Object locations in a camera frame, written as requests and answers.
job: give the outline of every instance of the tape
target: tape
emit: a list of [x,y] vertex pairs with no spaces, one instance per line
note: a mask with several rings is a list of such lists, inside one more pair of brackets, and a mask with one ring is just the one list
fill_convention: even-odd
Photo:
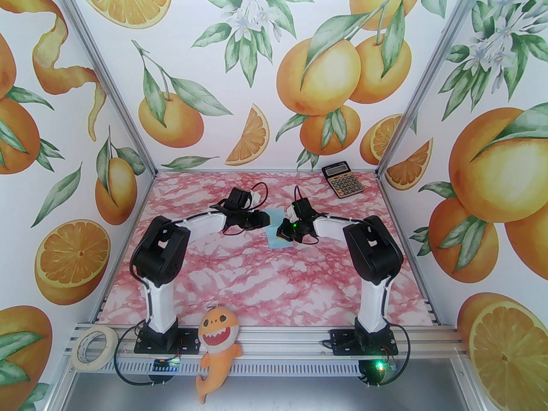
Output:
[[[101,354],[94,360],[89,361],[86,357],[91,342],[98,338],[104,337],[106,344]],[[72,348],[71,362],[76,370],[81,372],[94,372],[101,369],[114,356],[116,345],[118,344],[118,335],[110,327],[105,325],[94,325],[90,327],[83,335],[81,335],[76,344]]]

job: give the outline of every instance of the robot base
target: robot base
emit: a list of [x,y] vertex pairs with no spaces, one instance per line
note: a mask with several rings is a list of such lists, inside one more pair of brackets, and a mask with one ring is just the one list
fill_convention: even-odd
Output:
[[398,354],[398,346],[390,325],[380,331],[369,333],[358,318],[354,320],[354,330],[331,329],[330,345],[335,356],[383,356]]

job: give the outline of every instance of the plush toy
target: plush toy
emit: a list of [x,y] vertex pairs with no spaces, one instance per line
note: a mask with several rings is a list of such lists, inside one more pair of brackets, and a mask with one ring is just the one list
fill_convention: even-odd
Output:
[[206,380],[200,375],[196,378],[196,390],[202,405],[206,402],[207,393],[223,385],[232,360],[242,355],[241,346],[234,343],[238,329],[238,318],[226,307],[215,307],[202,318],[198,337],[207,353],[202,357],[200,366],[202,369],[209,367]]

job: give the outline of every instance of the wall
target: wall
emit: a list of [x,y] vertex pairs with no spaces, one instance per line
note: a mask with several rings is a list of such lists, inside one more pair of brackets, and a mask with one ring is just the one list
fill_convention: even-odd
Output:
[[[2,411],[43,407],[151,181],[87,67],[55,0],[0,0]],[[104,145],[109,135],[117,149]]]
[[383,178],[493,409],[548,403],[547,4],[476,2]]
[[[367,131],[405,109],[456,3],[74,1],[157,166],[208,170],[321,167],[341,158],[374,167],[386,139],[377,132],[372,153]],[[368,30],[359,29],[365,22]],[[301,41],[311,37],[314,60],[301,89]],[[352,45],[338,42],[348,37]]]

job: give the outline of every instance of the table surface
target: table surface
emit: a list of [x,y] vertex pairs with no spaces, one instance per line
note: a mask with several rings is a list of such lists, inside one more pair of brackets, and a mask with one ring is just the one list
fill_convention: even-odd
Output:
[[[129,274],[129,259],[152,219],[200,213],[227,197],[234,186],[249,190],[257,182],[268,184],[262,209],[269,211],[288,208],[298,184],[315,210],[356,218],[375,214],[401,245],[374,174],[356,176],[364,193],[340,200],[322,173],[160,173],[98,322],[134,325],[145,318],[145,299]],[[241,325],[352,325],[360,290],[345,242],[321,238],[317,245],[270,248],[264,229],[196,239],[188,245],[174,282],[180,325],[197,325],[215,304],[233,309]],[[387,316],[402,325],[432,325],[407,258],[392,285]]]

